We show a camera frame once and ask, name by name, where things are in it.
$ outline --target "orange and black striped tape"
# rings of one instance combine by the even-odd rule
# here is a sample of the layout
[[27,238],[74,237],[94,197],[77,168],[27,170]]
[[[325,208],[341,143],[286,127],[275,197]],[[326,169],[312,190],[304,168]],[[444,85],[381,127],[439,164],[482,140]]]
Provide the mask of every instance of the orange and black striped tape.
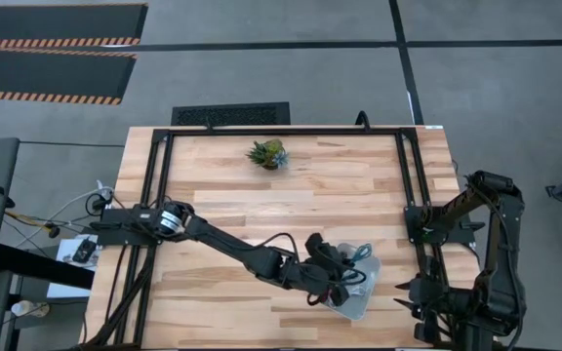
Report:
[[15,93],[0,92],[0,99],[18,100],[18,101],[90,103],[90,104],[108,104],[108,105],[117,105],[121,103],[121,99],[118,97],[93,97],[93,96],[37,94],[37,93],[19,93],[19,92],[15,92]]
[[111,52],[81,52],[72,50],[45,50],[45,49],[17,49],[17,48],[0,48],[1,52],[23,53],[23,54],[56,54],[56,55],[85,55],[97,57],[119,57],[138,59],[136,54],[130,53],[111,53]]
[[[146,6],[148,3],[107,3],[107,4],[20,4],[14,7],[101,7],[101,6]],[[0,7],[11,7],[11,5],[0,5]]]
[[[43,55],[84,55],[97,57],[120,57],[137,59],[136,54],[129,53],[101,53],[101,52],[78,52],[69,50],[42,50],[42,49],[1,49],[0,52],[13,52],[21,54],[43,54]],[[44,101],[61,103],[90,103],[117,105],[121,103],[119,97],[96,97],[82,95],[60,95],[60,94],[38,94],[23,92],[0,92],[0,99],[19,100],[19,101]]]
[[102,45],[137,45],[140,38],[0,39],[0,48],[57,48]]

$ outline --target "small potted plant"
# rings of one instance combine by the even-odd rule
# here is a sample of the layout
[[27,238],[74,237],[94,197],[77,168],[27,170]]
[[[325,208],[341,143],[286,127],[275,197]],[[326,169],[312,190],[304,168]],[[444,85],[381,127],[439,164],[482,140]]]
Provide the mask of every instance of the small potted plant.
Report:
[[283,148],[279,139],[269,140],[265,143],[253,142],[255,147],[246,154],[256,165],[265,170],[273,171],[288,164],[288,152]]

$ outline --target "white paper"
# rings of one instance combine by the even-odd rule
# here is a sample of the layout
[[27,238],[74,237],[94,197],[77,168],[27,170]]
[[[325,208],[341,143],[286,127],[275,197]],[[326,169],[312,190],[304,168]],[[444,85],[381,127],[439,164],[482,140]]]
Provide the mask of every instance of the white paper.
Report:
[[[84,241],[84,239],[89,238],[90,240],[97,242],[96,235],[78,235],[79,239],[62,239],[60,241],[60,246],[58,247],[58,256],[56,260],[64,262],[64,258],[68,255],[73,257],[79,245]],[[99,247],[93,253],[93,255],[99,256]],[[87,264],[80,264],[77,262],[68,262],[69,264],[76,265],[78,267],[85,267],[86,269],[92,270],[93,272],[97,270],[97,265],[92,262],[93,259],[89,260]],[[48,298],[64,298],[64,297],[88,297],[90,296],[90,290],[73,288],[70,286],[50,283],[49,289],[47,290]]]

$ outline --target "gray concrete floor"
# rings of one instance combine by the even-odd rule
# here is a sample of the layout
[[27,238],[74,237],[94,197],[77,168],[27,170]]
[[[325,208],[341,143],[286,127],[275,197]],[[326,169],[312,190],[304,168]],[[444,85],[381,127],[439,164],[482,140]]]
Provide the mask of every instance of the gray concrete floor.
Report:
[[[0,0],[93,2],[114,0]],[[143,44],[395,38],[386,1],[149,2]],[[562,1],[401,0],[400,8],[408,40],[562,39]],[[562,349],[562,205],[543,189],[562,179],[562,48],[413,49],[411,59],[425,123],[445,126],[460,174],[483,169],[522,188],[528,314],[519,344]],[[349,123],[360,109],[373,124],[412,123],[396,49],[143,53],[120,106],[0,101],[0,137],[124,142],[131,126],[169,124],[173,106],[260,101],[288,101],[294,124]],[[121,153],[22,145],[12,197],[23,213],[49,215],[96,179],[113,184]],[[62,217],[82,213],[80,205]],[[20,237],[4,226],[1,241]],[[55,244],[45,235],[36,242]],[[70,319],[24,331],[20,350],[73,345],[80,326]]]

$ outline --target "transparent plastic object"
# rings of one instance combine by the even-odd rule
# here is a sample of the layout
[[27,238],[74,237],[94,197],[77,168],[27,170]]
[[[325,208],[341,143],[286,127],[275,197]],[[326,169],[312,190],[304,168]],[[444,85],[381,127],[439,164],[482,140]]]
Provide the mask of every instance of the transparent plastic object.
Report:
[[[347,257],[352,257],[356,250],[357,248],[346,243],[338,245],[338,251],[346,254]],[[331,299],[328,299],[324,305],[348,319],[358,321],[366,314],[368,301],[370,300],[372,291],[375,288],[375,283],[379,277],[379,272],[381,271],[381,260],[371,255],[370,257],[356,262],[355,268],[366,274],[366,281],[355,286],[346,287],[350,297],[342,306],[334,306],[333,303],[331,303]]]

